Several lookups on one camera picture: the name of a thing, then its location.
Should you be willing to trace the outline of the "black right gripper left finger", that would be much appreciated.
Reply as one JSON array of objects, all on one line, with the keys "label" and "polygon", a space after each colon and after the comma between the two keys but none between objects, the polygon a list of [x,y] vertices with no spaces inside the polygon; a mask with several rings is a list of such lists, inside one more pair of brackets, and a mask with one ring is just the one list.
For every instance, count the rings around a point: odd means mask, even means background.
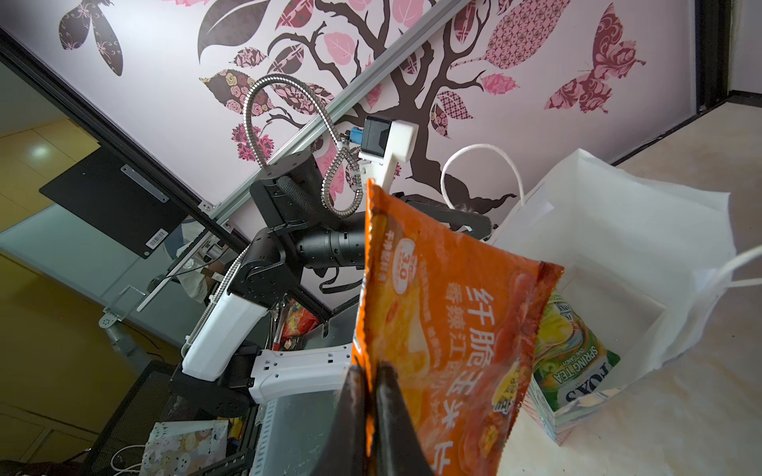
[{"label": "black right gripper left finger", "polygon": [[339,392],[335,419],[312,475],[365,474],[367,390],[362,368],[350,366]]}]

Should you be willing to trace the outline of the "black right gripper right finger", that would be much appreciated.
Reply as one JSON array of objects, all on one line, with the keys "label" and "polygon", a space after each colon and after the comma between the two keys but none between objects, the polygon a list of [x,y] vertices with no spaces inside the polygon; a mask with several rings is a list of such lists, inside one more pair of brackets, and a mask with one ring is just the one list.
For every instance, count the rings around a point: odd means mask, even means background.
[{"label": "black right gripper right finger", "polygon": [[397,374],[388,362],[376,369],[372,462],[376,475],[433,475],[408,413]]}]

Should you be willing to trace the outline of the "orange corn chips bag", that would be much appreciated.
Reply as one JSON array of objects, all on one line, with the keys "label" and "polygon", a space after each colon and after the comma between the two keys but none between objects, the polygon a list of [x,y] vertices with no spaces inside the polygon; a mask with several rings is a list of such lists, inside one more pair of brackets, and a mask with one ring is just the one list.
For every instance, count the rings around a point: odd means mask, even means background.
[{"label": "orange corn chips bag", "polygon": [[371,388],[384,370],[395,373],[424,472],[497,472],[563,271],[454,232],[367,186],[353,359]]}]

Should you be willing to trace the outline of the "green Fox's spring tea bag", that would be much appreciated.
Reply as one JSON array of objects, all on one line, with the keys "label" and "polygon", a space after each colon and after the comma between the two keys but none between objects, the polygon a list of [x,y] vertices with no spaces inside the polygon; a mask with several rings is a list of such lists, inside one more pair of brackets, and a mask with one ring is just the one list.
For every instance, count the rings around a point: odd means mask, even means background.
[{"label": "green Fox's spring tea bag", "polygon": [[550,409],[592,394],[619,363],[571,304],[553,292],[538,331],[534,378]]}]

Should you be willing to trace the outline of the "floral paper bag white inside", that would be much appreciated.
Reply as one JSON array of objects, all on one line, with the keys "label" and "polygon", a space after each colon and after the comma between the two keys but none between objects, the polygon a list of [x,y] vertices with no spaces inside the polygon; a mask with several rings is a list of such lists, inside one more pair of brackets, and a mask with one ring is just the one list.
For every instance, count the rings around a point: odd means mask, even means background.
[{"label": "floral paper bag white inside", "polygon": [[562,266],[558,293],[619,358],[564,383],[557,404],[531,383],[528,412],[557,443],[694,347],[734,271],[761,255],[735,249],[725,192],[638,178],[584,150],[521,190],[489,242]]}]

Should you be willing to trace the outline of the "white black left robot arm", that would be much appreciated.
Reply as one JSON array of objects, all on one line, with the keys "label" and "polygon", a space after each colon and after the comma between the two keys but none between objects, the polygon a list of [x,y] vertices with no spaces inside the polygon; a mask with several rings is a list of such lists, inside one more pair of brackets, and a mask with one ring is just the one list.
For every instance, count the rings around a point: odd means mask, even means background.
[{"label": "white black left robot arm", "polygon": [[325,357],[283,356],[245,339],[288,297],[326,324],[352,307],[329,309],[302,284],[307,269],[362,269],[365,217],[338,218],[321,203],[323,176],[309,151],[272,164],[250,188],[266,226],[233,262],[208,309],[187,337],[172,377],[174,394],[219,418],[244,416],[282,395],[323,392],[343,384],[349,349]]}]

